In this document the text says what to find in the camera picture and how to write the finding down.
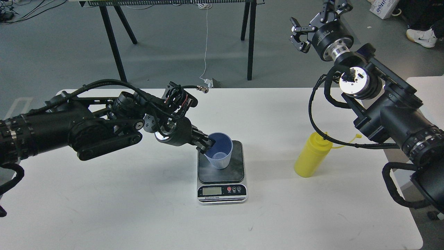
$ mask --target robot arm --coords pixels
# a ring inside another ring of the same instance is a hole
[[[415,96],[416,89],[379,62],[374,57],[376,50],[372,45],[365,44],[356,52],[349,50],[353,45],[353,37],[339,17],[351,9],[351,5],[344,0],[326,1],[322,12],[306,27],[301,27],[296,19],[291,18],[293,34],[290,41],[299,51],[305,53],[313,45],[322,60],[333,60],[335,66],[325,78],[326,99],[336,107],[352,109],[357,115],[355,127],[368,139],[383,145],[381,143],[391,137],[412,161],[413,164],[389,162],[383,168],[383,178],[392,198],[402,206],[421,208],[432,204],[440,212],[444,212],[444,132],[418,111],[422,101]],[[300,40],[302,35],[307,36],[306,41]],[[330,96],[334,78],[343,92],[341,96],[345,102],[339,102]],[[356,99],[375,98],[382,88],[383,94],[367,109],[357,102]],[[338,143],[320,130],[318,133],[325,139]],[[391,169],[415,171],[411,181],[425,200],[405,201],[390,177]]]
[[[77,97],[105,85],[125,86],[135,93],[121,92],[118,97]],[[185,117],[187,110],[198,103],[186,88],[208,92],[205,87],[170,82],[163,97],[158,98],[128,83],[105,79],[73,93],[63,91],[40,109],[0,120],[0,166],[17,173],[0,186],[0,195],[24,176],[23,169],[15,164],[19,160],[69,145],[80,160],[86,161],[139,143],[141,128],[154,133],[161,143],[174,146],[188,143],[205,153],[213,141]],[[92,112],[89,110],[92,105],[105,108]],[[0,217],[5,215],[0,206]]]

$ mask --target yellow squeeze bottle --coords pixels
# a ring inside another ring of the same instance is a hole
[[[324,140],[321,135],[314,132],[297,158],[294,171],[302,177],[312,176],[332,147],[332,142]]]

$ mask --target sneaker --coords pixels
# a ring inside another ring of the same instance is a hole
[[[427,31],[408,29],[406,35],[410,41],[419,43],[426,48],[433,48],[438,40],[432,29]]]

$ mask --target electronic scale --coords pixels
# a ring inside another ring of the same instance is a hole
[[[242,143],[233,141],[228,166],[217,169],[198,153],[197,199],[204,205],[243,203],[247,199]]]

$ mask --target plastic cup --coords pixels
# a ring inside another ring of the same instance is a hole
[[[204,155],[217,169],[224,169],[228,166],[233,151],[233,141],[224,133],[212,133],[208,138],[215,141],[213,147]]]

